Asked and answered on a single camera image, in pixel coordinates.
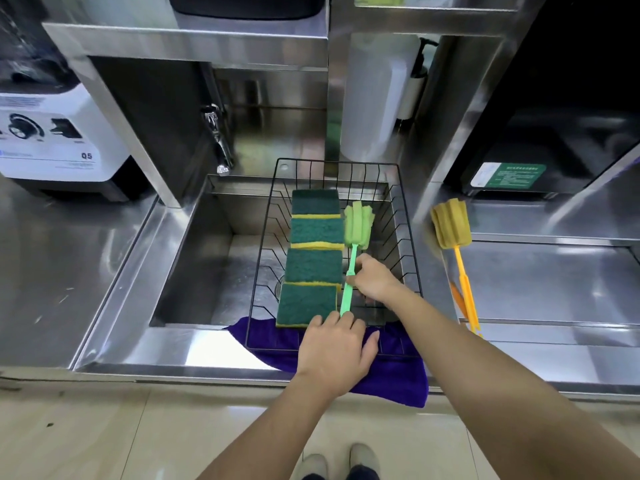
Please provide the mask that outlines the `person's left shoe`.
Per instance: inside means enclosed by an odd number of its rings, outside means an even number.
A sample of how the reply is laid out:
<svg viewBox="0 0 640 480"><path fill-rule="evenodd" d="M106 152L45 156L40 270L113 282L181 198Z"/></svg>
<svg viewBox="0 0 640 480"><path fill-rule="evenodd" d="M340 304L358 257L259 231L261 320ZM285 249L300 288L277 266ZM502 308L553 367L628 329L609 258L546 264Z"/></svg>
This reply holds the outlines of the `person's left shoe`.
<svg viewBox="0 0 640 480"><path fill-rule="evenodd" d="M311 454L300 461L294 480L328 480L328 462L322 454Z"/></svg>

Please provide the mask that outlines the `person's right forearm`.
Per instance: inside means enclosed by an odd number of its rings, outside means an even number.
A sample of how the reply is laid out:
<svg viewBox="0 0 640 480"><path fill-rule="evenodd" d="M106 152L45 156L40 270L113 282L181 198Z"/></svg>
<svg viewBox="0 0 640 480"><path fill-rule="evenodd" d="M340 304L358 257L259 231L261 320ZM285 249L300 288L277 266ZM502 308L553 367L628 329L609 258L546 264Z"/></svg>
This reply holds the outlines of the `person's right forearm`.
<svg viewBox="0 0 640 480"><path fill-rule="evenodd" d="M502 480L640 480L640 457L555 388L404 285L382 299Z"/></svg>

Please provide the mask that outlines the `person's right hand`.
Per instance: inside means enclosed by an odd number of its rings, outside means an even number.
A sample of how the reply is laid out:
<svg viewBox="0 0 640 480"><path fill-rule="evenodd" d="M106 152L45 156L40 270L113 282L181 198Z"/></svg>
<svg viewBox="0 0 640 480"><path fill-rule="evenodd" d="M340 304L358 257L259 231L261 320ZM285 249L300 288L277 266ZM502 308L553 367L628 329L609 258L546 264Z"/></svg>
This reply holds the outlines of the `person's right hand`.
<svg viewBox="0 0 640 480"><path fill-rule="evenodd" d="M400 312L414 307L419 296L392 274L387 266L375 259L375 281L369 286L352 286L366 298L382 303L389 310Z"/></svg>

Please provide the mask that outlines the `chrome faucet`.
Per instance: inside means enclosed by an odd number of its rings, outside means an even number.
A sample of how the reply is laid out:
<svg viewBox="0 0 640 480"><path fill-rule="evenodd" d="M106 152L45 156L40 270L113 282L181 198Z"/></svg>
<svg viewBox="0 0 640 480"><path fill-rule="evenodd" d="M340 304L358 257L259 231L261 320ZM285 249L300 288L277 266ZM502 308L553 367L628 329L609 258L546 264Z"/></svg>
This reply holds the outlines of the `chrome faucet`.
<svg viewBox="0 0 640 480"><path fill-rule="evenodd" d="M217 145L216 152L216 173L220 177L231 174L235 167L235 157L228 140L228 128L225 115L216 104L205 105L202 110L202 117L213 142Z"/></svg>

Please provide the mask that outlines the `stainless steel shelf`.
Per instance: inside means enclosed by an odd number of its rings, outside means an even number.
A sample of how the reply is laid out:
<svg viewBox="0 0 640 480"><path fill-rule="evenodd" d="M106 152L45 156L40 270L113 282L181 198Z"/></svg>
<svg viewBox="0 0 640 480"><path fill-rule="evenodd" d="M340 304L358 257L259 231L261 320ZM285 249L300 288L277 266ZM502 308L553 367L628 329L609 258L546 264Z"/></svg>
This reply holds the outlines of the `stainless steel shelf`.
<svg viewBox="0 0 640 480"><path fill-rule="evenodd" d="M170 0L41 0L44 28L123 137L160 201L213 172L200 110L216 104L233 176L275 161L348 161L343 107L359 36L439 38L418 128L419 183L450 166L546 0L325 0L302 20L184 15Z"/></svg>

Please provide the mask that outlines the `stainless steel sink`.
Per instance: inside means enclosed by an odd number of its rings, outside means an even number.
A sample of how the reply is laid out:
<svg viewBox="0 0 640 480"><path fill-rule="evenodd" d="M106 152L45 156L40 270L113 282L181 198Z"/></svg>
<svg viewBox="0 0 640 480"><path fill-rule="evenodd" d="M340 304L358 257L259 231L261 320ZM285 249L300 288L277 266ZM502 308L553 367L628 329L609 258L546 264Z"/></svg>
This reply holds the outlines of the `stainless steel sink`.
<svg viewBox="0 0 640 480"><path fill-rule="evenodd" d="M335 189L340 208L372 206L367 253L422 294L404 190L394 168L357 165L345 178L293 164L275 177L207 176L159 298L152 326L219 330L240 318L276 317L291 233L292 192Z"/></svg>

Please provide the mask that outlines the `green sponge bottle brush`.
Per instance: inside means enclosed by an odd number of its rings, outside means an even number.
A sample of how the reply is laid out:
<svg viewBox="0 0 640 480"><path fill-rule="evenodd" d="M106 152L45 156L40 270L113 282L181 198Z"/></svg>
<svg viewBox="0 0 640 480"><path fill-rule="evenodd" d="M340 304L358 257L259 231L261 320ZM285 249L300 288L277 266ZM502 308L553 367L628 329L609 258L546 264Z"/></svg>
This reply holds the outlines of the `green sponge bottle brush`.
<svg viewBox="0 0 640 480"><path fill-rule="evenodd" d="M348 252L347 277L356 274L358 251L369 247L373 222L372 207L364 205L362 201L354 201L344 210L344 245Z"/></svg>

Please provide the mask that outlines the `yellow sponge bottle brush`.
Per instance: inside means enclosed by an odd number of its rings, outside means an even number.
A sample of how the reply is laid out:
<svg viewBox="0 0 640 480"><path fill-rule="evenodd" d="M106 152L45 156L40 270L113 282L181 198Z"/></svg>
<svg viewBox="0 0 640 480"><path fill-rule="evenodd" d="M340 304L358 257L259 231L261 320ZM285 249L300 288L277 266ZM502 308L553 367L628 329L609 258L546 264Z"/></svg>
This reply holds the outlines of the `yellow sponge bottle brush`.
<svg viewBox="0 0 640 480"><path fill-rule="evenodd" d="M471 331L482 337L472 288L461 254L461 249L472 242L467 206L457 198L450 199L431 209L431 219L439 246L443 250L453 250L456 259L460 285L450 282L454 300L467 319Z"/></svg>

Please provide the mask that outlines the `white plastic jug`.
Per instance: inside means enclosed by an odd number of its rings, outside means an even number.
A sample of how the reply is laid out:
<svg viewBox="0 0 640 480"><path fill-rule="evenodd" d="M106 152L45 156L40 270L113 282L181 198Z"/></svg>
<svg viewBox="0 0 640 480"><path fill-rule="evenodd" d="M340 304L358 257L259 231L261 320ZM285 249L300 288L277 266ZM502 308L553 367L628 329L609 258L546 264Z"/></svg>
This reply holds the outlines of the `white plastic jug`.
<svg viewBox="0 0 640 480"><path fill-rule="evenodd" d="M414 34L352 35L340 133L348 160L383 160L419 48Z"/></svg>

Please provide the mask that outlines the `person's left hand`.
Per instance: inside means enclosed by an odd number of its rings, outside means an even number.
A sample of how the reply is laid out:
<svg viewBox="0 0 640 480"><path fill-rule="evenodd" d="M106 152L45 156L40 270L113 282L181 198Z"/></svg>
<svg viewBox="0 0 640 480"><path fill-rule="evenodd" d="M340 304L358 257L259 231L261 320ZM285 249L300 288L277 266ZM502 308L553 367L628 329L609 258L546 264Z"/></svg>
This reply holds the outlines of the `person's left hand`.
<svg viewBox="0 0 640 480"><path fill-rule="evenodd" d="M330 315L325 319L315 316L299 348L294 381L329 401L350 392L371 368L361 366L365 332L364 321L354 316L347 333L330 332Z"/></svg>

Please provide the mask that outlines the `person's left forearm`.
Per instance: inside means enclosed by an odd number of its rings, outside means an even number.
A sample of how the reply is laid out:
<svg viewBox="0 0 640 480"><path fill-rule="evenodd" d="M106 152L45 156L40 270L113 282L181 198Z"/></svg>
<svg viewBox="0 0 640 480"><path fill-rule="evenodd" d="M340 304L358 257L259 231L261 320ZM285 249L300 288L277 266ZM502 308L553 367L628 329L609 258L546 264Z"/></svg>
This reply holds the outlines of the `person's left forearm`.
<svg viewBox="0 0 640 480"><path fill-rule="evenodd" d="M308 439L336 397L318 377L296 375L196 480L289 480Z"/></svg>

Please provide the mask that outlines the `white pump bottle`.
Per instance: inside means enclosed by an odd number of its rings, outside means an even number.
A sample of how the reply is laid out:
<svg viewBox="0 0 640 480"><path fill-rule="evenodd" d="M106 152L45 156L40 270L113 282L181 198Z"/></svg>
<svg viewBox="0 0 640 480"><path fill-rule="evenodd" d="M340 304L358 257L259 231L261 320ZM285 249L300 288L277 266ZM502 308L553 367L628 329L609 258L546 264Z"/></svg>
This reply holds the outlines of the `white pump bottle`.
<svg viewBox="0 0 640 480"><path fill-rule="evenodd" d="M441 35L438 34L419 36L419 52L415 58L410 78L404 89L397 114L396 129L398 130L408 127L417 114L420 99L426 87L440 39Z"/></svg>

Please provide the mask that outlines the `black appliance with green label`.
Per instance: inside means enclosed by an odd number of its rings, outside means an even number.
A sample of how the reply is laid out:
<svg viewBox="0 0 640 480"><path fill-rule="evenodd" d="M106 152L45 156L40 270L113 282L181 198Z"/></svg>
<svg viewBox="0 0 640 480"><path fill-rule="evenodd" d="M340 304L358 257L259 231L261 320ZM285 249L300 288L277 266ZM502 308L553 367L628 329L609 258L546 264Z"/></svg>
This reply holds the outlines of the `black appliance with green label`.
<svg viewBox="0 0 640 480"><path fill-rule="evenodd" d="M444 184L576 194L640 144L640 0L546 0Z"/></svg>

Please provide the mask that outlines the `person's right shoe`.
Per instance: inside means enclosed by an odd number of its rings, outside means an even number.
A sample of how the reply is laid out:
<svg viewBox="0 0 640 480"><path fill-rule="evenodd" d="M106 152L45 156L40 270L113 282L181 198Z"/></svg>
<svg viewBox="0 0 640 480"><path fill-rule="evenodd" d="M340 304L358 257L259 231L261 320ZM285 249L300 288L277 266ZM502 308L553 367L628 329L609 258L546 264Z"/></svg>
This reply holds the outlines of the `person's right shoe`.
<svg viewBox="0 0 640 480"><path fill-rule="evenodd" d="M346 480L380 480L380 462L368 445L352 444Z"/></svg>

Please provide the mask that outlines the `dark blender jar cover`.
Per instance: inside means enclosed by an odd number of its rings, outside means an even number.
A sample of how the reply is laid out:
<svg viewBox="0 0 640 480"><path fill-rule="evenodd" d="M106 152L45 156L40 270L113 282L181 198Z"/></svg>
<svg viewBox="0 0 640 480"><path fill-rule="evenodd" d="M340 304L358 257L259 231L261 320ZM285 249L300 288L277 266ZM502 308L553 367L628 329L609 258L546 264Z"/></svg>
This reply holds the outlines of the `dark blender jar cover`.
<svg viewBox="0 0 640 480"><path fill-rule="evenodd" d="M79 84L42 25L41 0L0 0L0 93L60 94Z"/></svg>

